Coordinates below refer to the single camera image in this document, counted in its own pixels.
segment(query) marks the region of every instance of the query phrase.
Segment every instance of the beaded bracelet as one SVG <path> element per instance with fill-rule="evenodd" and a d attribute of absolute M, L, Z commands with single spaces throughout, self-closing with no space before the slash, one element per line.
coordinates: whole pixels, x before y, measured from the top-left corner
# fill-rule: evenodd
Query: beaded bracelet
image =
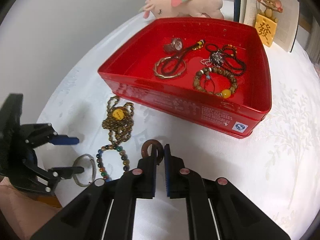
<path fill-rule="evenodd" d="M 223 75 L 227 77 L 231 82 L 231 87 L 229 89 L 222 90 L 220 93 L 214 93 L 214 91 L 211 92 L 211 91 L 205 90 L 205 87 L 203 88 L 200 84 L 200 79 L 202 75 L 205 75 L 206 76 L 205 82 L 211 80 L 210 72 L 217 73 L 219 75 Z M 238 88 L 238 84 L 234 75 L 230 71 L 212 66 L 212 67 L 204 67 L 203 69 L 201 69 L 196 73 L 196 76 L 193 79 L 193 87 L 201 92 L 205 92 L 210 95 L 214 94 L 218 97 L 228 98 L 231 96 L 231 94 L 234 94 L 236 92 L 236 89 Z"/>
<path fill-rule="evenodd" d="M 105 179 L 106 181 L 109 181 L 109 176 L 106 172 L 105 167 L 103 166 L 103 162 L 102 162 L 102 153 L 105 152 L 106 150 L 117 150 L 117 152 L 119 152 L 120 156 L 121 156 L 121 160 L 123 160 L 123 170 L 124 172 L 129 170 L 129 160 L 127 155 L 125 154 L 125 150 L 122 148 L 122 146 L 117 146 L 117 145 L 105 145 L 102 146 L 101 149 L 98 150 L 98 154 L 97 154 L 97 163 L 98 163 L 98 167 L 100 168 L 99 171 L 101 172 L 101 176 L 103 177 L 103 179 Z"/>

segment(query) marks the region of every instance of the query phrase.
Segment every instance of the open book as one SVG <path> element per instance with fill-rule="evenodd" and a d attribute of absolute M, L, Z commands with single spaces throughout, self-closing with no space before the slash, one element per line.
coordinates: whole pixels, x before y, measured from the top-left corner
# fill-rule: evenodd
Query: open book
<path fill-rule="evenodd" d="M 285 51 L 291 52 L 298 30 L 299 2 L 297 0 L 280 1 L 283 12 L 273 12 L 274 16 L 279 18 L 273 42 Z M 254 26 L 257 9 L 265 10 L 257 0 L 235 0 L 234 21 Z"/>

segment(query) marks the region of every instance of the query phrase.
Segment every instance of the yellow bead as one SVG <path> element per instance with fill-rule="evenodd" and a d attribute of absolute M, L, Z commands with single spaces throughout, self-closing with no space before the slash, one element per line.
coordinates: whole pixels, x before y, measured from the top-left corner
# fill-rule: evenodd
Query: yellow bead
<path fill-rule="evenodd" d="M 223 98 L 228 98 L 231 96 L 231 91 L 229 89 L 225 89 L 221 91 L 221 94 Z"/>

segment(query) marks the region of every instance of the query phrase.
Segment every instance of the red tin box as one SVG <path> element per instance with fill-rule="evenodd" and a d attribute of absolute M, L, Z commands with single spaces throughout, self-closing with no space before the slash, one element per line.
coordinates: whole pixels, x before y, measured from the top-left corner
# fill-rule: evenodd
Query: red tin box
<path fill-rule="evenodd" d="M 163 45 L 181 38 L 184 48 L 200 39 L 237 47 L 237 57 L 247 65 L 237 78 L 238 89 L 228 99 L 193 88 L 193 79 L 209 52 L 203 47 L 188 52 L 187 70 L 178 78 L 154 76 L 156 61 L 166 57 Z M 209 127 L 236 138 L 245 138 L 271 109 L 269 65 L 257 31 L 250 26 L 208 18 L 157 19 L 135 34 L 99 68 L 112 91 L 128 100 Z M 212 74 L 215 92 L 230 87 L 230 81 Z"/>

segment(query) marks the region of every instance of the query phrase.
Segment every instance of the white tablecloth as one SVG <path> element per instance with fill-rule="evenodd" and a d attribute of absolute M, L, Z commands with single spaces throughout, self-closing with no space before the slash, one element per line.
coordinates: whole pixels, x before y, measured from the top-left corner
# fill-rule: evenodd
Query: white tablecloth
<path fill-rule="evenodd" d="M 38 122 L 51 122 L 58 133 L 77 136 L 81 143 L 39 148 L 37 154 L 45 168 L 70 166 L 79 155 L 95 156 L 109 143 L 108 131 L 101 122 L 113 94 L 97 69 L 149 21 L 137 15 L 105 37 L 52 94 Z M 292 240 L 298 240 L 320 208 L 320 82 L 298 42 L 292 53 L 276 44 L 265 49 L 273 106 L 248 138 L 239 140 L 135 104 L 132 138 L 122 146 L 134 168 L 144 141 L 154 138 L 169 143 L 172 154 L 183 158 L 186 167 L 204 178 L 228 178 Z M 116 151 L 104 154 L 103 163 L 112 179 L 122 175 L 123 165 Z M 90 177 L 89 168 L 85 179 Z M 156 198 L 137 201 L 133 239 L 188 239 L 185 203 L 166 197 L 163 163 L 158 167 L 156 182 Z M 65 180 L 59 183 L 56 195 L 65 206 L 82 190 L 73 180 Z"/>

